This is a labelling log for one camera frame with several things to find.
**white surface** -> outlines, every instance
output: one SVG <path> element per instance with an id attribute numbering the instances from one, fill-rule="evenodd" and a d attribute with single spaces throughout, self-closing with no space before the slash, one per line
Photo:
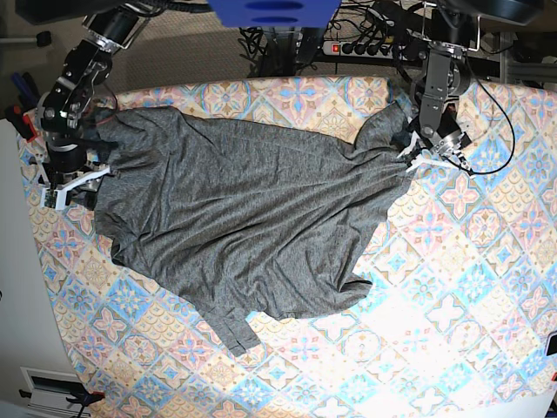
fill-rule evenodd
<path id="1" fill-rule="evenodd" d="M 450 415 L 450 418 L 543 418 L 554 395 L 555 393 L 548 392 L 488 408 L 460 412 Z"/>
<path id="2" fill-rule="evenodd" d="M 44 418 L 45 415 L 38 415 L 29 411 L 27 408 L 18 407 L 12 403 L 0 401 L 0 416 L 2 418 Z"/>
<path id="3" fill-rule="evenodd" d="M 17 392 L 28 390 L 21 366 L 74 371 L 44 287 L 23 195 L 16 131 L 6 120 L 0 120 L 0 291 L 0 400 L 24 406 L 27 400 Z"/>

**cable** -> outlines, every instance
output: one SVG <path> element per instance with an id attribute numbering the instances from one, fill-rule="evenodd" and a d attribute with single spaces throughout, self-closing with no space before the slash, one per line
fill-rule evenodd
<path id="1" fill-rule="evenodd" d="M 488 50 L 486 50 L 483 46 L 480 45 L 480 49 L 481 49 L 482 51 L 484 51 L 486 54 L 489 54 L 489 55 L 497 55 L 497 54 L 500 54 L 501 52 L 505 52 L 505 51 L 511 50 L 513 47 L 514 47 L 514 45 L 510 45 L 510 46 L 507 46 L 506 48 L 503 48 L 502 50 L 498 50 L 498 51 L 488 51 Z"/>
<path id="2" fill-rule="evenodd" d="M 164 9 L 164 8 L 160 8 L 160 9 L 158 9 L 158 10 L 156 10 L 156 11 L 151 12 L 151 13 L 145 13 L 145 12 L 142 12 L 142 11 L 131 10 L 130 8 L 126 8 L 126 9 L 128 9 L 129 11 L 131 11 L 131 12 L 132 12 L 133 14 L 135 14 L 136 16 L 144 17 L 145 19 L 151 19 L 152 17 L 160 16 L 160 15 L 162 15 L 163 13 L 166 12 L 166 9 Z"/>
<path id="3" fill-rule="evenodd" d="M 489 91 L 487 91 L 486 87 L 481 83 L 480 79 L 473 72 L 472 66 L 470 65 L 470 59 L 468 58 L 467 54 L 466 54 L 466 65 L 468 66 L 468 70 L 470 71 L 470 74 L 472 75 L 472 77 L 476 81 L 476 83 L 478 83 L 478 85 L 481 87 L 481 89 L 489 96 L 489 98 L 491 98 L 491 100 L 497 105 L 497 107 L 499 107 L 501 112 L 503 112 L 503 115 L 505 116 L 505 119 L 507 120 L 508 125 L 511 127 L 511 133 L 513 134 L 513 146 L 512 146 L 512 149 L 511 149 L 511 155 L 509 155 L 505 164 L 503 164 L 501 167 L 499 167 L 495 170 L 491 170 L 490 172 L 475 172 L 472 169 L 467 170 L 462 165 L 456 164 L 453 161 L 451 161 L 450 159 L 447 159 L 447 161 L 449 163 L 451 163 L 452 165 L 454 165 L 455 167 L 467 172 L 469 175 L 487 176 L 489 174 L 495 174 L 497 172 L 500 172 L 500 171 L 504 170 L 511 163 L 511 161 L 513 160 L 513 157 L 514 157 L 514 150 L 516 148 L 516 134 L 514 133 L 513 123 L 511 122 L 510 117 L 508 117 L 507 113 L 503 109 L 503 106 L 501 106 L 501 104 L 497 101 L 497 99 Z"/>
<path id="4" fill-rule="evenodd" d="M 212 11 L 209 4 L 172 2 L 171 0 L 141 0 L 142 3 L 167 10 L 183 11 L 185 13 L 207 13 Z"/>
<path id="5" fill-rule="evenodd" d="M 446 24 L 448 24 L 451 27 L 451 29 L 454 29 L 454 30 L 460 29 L 460 26 L 462 25 L 462 22 L 460 22 L 459 24 L 455 24 L 453 22 L 453 20 L 451 19 L 451 17 L 449 16 L 449 14 L 443 8 L 443 6 L 441 6 L 440 4 L 438 4 L 438 6 L 439 7 L 437 8 L 437 10 L 440 12 L 441 16 L 443 16 L 443 19 L 445 19 Z"/>

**patterned tablecloth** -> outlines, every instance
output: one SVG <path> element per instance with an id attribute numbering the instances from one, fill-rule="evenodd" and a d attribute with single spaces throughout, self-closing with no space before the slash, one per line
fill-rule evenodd
<path id="1" fill-rule="evenodd" d="M 557 329 L 557 95 L 490 84 L 513 120 L 513 163 L 469 179 L 420 169 L 356 267 L 374 283 L 357 306 L 315 320 L 253 313 L 263 345 L 234 359 L 193 306 L 113 266 L 92 212 L 39 208 L 31 154 L 23 186 L 65 348 L 97 416 L 427 416 L 554 390 L 543 354 Z M 184 85 L 120 96 L 352 141 L 384 108 L 380 78 L 288 78 Z M 460 120 L 476 169 L 509 155 L 510 130 L 472 86 Z"/>

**blue object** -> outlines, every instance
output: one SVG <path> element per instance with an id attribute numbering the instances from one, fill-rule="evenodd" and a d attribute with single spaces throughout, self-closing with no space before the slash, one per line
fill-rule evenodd
<path id="1" fill-rule="evenodd" d="M 209 0 L 223 26 L 325 28 L 340 0 Z"/>

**gray t-shirt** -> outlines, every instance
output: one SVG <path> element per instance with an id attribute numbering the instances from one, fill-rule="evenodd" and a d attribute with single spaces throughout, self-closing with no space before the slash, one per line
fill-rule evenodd
<path id="1" fill-rule="evenodd" d="M 123 111 L 95 210 L 112 259 L 190 301 L 234 355 L 259 344 L 250 311 L 280 320 L 340 312 L 372 283 L 352 273 L 410 177 L 391 146 L 392 104 L 354 145 L 309 131 L 174 108 Z"/>

